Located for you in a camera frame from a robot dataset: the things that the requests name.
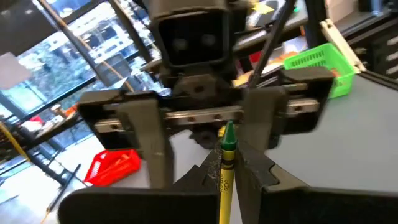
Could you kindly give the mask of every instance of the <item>red plastic basket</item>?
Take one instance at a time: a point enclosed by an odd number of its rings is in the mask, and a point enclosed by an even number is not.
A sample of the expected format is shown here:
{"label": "red plastic basket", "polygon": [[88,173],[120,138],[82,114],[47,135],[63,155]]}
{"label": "red plastic basket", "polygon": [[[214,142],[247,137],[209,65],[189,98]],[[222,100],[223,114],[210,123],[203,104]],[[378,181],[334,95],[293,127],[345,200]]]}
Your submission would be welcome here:
{"label": "red plastic basket", "polygon": [[261,51],[253,53],[249,56],[251,63],[257,63],[258,61],[260,61],[260,57],[261,57]]}
{"label": "red plastic basket", "polygon": [[107,151],[95,155],[85,182],[94,186],[109,186],[138,171],[141,160],[135,150]]}

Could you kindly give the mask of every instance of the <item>window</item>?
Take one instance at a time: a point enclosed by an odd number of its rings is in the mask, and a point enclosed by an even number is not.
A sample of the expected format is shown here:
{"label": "window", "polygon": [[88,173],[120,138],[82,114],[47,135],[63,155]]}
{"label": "window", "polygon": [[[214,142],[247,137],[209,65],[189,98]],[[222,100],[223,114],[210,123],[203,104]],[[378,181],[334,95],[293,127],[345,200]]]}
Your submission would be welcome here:
{"label": "window", "polygon": [[90,0],[46,0],[62,18],[90,3]]}
{"label": "window", "polygon": [[[88,85],[86,88],[76,92],[72,96],[65,98],[60,102],[60,104],[64,110],[67,110],[68,108],[72,107],[74,104],[77,103],[77,101],[84,92],[101,90],[103,88],[105,88],[105,86],[101,81],[95,81],[94,83]],[[88,136],[91,135],[92,132],[90,128],[84,122],[81,122],[79,124],[76,124],[74,127],[70,128],[69,130],[66,130],[63,133],[57,135],[55,138],[61,144],[62,147],[68,147],[71,144],[75,144],[78,141],[81,141],[82,139],[87,138]]]}
{"label": "window", "polygon": [[2,104],[0,104],[0,118],[8,118],[12,115],[12,113],[7,110],[7,108],[5,108]]}
{"label": "window", "polygon": [[18,56],[33,74],[28,80],[2,92],[25,113],[30,113],[73,87],[95,76],[94,71],[57,32]]}
{"label": "window", "polygon": [[[134,27],[142,37],[144,43],[150,46],[153,37],[146,25],[134,17],[128,1],[122,1],[123,9],[131,16]],[[113,55],[121,53],[128,58],[137,52],[129,34],[125,31],[113,8],[108,2],[99,4],[69,25],[74,35],[83,39],[90,46],[90,55],[99,64]],[[156,50],[151,50],[154,57],[160,57]]]}

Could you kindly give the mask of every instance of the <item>gray table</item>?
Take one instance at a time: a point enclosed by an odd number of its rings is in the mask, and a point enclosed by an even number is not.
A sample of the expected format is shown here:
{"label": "gray table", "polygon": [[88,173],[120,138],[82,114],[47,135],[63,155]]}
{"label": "gray table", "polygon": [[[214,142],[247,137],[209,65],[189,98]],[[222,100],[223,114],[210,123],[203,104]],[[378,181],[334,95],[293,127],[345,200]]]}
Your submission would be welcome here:
{"label": "gray table", "polygon": [[[356,77],[348,96],[332,99],[318,129],[309,134],[284,136],[278,149],[267,155],[304,182],[317,187],[398,191],[398,93]],[[208,154],[184,131],[171,141],[175,149],[176,178]],[[142,169],[114,184],[148,187],[146,163]],[[241,223],[236,189],[231,223]]]}

